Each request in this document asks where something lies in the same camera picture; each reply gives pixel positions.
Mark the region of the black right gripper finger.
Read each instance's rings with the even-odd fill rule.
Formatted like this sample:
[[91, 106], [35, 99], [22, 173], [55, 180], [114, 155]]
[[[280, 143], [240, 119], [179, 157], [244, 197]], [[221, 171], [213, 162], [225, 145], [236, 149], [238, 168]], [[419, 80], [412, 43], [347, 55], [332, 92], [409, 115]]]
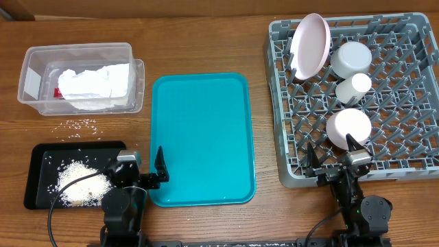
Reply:
[[346, 143], [348, 146], [348, 152], [362, 151], [369, 153], [369, 151], [362, 145], [360, 145], [351, 134], [346, 134]]
[[321, 171], [322, 171], [322, 166], [315, 153], [315, 150], [312, 144], [308, 143], [305, 176], [308, 178], [315, 177]]

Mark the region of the pink plastic bowl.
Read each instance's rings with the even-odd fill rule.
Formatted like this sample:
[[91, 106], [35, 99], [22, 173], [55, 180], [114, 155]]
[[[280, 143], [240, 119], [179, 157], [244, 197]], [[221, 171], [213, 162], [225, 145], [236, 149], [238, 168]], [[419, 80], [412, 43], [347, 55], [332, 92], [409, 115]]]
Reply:
[[331, 115], [326, 124], [326, 132], [333, 145], [348, 149], [346, 135], [350, 134], [356, 142], [364, 145], [372, 131], [368, 116], [360, 110], [348, 108]]

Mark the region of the white plastic cup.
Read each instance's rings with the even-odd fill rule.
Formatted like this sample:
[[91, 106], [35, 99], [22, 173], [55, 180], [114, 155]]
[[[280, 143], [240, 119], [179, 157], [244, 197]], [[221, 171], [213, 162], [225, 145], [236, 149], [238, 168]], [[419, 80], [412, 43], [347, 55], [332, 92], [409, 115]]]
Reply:
[[372, 81], [366, 74], [356, 73], [337, 85], [335, 96], [343, 104], [347, 104], [355, 97], [354, 103], [356, 103], [371, 89], [371, 86]]

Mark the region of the grey plastic bowl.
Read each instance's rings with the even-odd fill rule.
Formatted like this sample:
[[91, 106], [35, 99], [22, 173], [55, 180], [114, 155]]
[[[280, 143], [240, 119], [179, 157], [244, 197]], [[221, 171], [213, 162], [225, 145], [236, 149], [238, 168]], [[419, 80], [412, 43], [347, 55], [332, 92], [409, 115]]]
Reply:
[[331, 66], [339, 78], [349, 78], [356, 73], [367, 73], [372, 63], [371, 50], [360, 42], [347, 42], [334, 51]]

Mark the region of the white napkin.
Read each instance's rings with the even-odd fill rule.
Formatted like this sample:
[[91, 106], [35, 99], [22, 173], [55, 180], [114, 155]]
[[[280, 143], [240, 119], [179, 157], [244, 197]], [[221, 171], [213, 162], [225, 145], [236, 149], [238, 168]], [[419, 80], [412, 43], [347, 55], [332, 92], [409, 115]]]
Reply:
[[67, 69], [58, 78], [58, 88], [64, 99], [108, 98], [112, 93], [108, 71], [103, 67], [79, 74]]
[[105, 86], [110, 89], [109, 97], [123, 97], [128, 91], [130, 64], [114, 64], [102, 67], [97, 72], [106, 81]]

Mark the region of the red snack wrapper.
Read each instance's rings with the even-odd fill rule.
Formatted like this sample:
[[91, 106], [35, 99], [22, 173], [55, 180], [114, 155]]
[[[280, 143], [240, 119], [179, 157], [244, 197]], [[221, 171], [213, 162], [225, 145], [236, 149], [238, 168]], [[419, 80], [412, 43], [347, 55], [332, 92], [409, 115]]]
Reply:
[[56, 99], [62, 99], [63, 98], [62, 93], [61, 93], [59, 88], [55, 88], [54, 89], [54, 98], [56, 98]]

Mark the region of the pink round plate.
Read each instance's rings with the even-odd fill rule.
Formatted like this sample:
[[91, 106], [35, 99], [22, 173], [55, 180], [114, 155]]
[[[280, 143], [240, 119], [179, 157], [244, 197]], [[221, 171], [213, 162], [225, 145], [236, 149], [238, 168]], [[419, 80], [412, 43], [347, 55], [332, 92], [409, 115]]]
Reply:
[[325, 19], [319, 14], [308, 14], [292, 37], [290, 52], [294, 55], [291, 69], [298, 80], [315, 76], [329, 55], [331, 32]]

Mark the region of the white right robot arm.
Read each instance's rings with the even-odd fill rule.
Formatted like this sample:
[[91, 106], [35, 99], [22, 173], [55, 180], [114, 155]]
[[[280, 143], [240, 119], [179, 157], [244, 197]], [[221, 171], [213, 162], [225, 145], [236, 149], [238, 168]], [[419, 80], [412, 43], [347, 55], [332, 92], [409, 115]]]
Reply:
[[370, 171], [372, 154], [350, 134], [346, 135], [348, 152], [337, 167], [322, 169], [313, 146], [307, 145], [306, 171], [308, 178], [316, 177], [317, 186], [329, 186], [339, 209], [318, 222], [307, 234], [304, 246], [315, 239], [311, 236], [323, 224], [337, 215], [343, 217], [344, 230], [333, 231], [330, 238], [318, 246], [391, 246], [383, 235], [388, 232], [388, 222], [393, 210], [392, 203], [381, 196], [365, 196], [359, 178]]

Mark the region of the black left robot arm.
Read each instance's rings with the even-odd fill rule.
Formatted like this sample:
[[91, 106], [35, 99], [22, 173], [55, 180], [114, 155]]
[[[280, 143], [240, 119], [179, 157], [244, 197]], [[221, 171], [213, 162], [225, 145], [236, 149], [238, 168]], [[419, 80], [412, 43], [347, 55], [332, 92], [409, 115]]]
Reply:
[[150, 246], [141, 225], [148, 191], [159, 189], [169, 181], [163, 149], [159, 148], [154, 161], [155, 172], [140, 172], [141, 157], [137, 151], [122, 150], [104, 170], [115, 186], [102, 198], [104, 227], [101, 246]]

